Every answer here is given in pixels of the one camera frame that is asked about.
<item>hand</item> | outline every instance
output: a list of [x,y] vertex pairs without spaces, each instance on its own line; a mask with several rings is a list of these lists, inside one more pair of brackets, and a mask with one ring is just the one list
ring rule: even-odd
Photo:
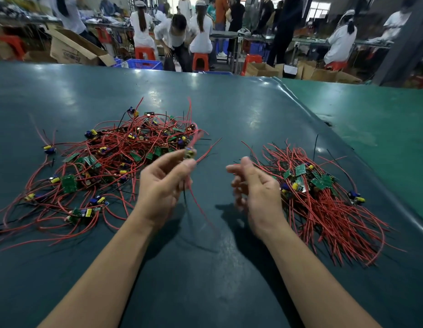
[[184,188],[190,188],[190,173],[196,167],[194,159],[183,160],[184,149],[167,153],[140,173],[140,189],[133,219],[160,229],[178,202]]
[[172,49],[170,49],[168,46],[164,46],[164,54],[166,57],[172,57]]
[[258,238],[264,241],[272,232],[282,227],[290,228],[281,207],[277,180],[254,167],[247,156],[242,158],[240,164],[227,166],[227,171],[235,174],[231,182],[235,205],[240,211],[248,212],[249,226]]

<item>green table surface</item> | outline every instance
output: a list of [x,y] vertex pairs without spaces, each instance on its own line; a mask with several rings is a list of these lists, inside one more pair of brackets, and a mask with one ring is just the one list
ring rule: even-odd
[[423,90],[283,83],[423,217]]

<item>red stool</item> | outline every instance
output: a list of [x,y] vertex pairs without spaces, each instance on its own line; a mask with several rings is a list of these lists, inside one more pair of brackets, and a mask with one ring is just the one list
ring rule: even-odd
[[135,58],[137,60],[155,61],[155,52],[151,47],[136,47],[135,48]]
[[324,69],[330,69],[333,71],[341,71],[341,70],[344,70],[347,66],[348,66],[348,61],[330,62],[324,67]]
[[248,63],[262,63],[263,59],[261,55],[257,55],[257,54],[248,54],[246,56],[245,59],[245,63],[243,64],[243,68],[241,70],[241,75],[244,76],[245,75],[245,71],[246,71],[246,67],[248,65]]
[[103,27],[95,27],[96,31],[98,31],[98,38],[102,44],[110,44],[111,43],[111,36],[108,34],[105,28]]
[[20,39],[20,37],[16,35],[1,35],[0,40],[9,44],[14,51],[15,58],[19,61],[23,60],[23,56],[25,56],[25,44]]
[[203,70],[203,71],[209,71],[210,70],[208,68],[208,54],[194,53],[193,54],[193,71],[197,70],[198,60],[204,61],[204,69],[199,69],[199,70]]

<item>orange shirt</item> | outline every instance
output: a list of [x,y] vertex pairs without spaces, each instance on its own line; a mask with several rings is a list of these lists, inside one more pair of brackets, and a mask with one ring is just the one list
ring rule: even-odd
[[227,0],[216,0],[216,23],[225,23],[225,13],[228,10]]

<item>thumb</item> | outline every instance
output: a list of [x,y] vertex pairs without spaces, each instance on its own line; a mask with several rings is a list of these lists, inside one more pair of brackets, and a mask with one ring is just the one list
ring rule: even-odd
[[240,165],[249,188],[255,185],[261,185],[257,168],[254,167],[252,161],[247,156],[241,159]]
[[196,161],[194,159],[183,160],[179,165],[173,168],[163,179],[165,189],[173,191],[181,181],[195,169]]

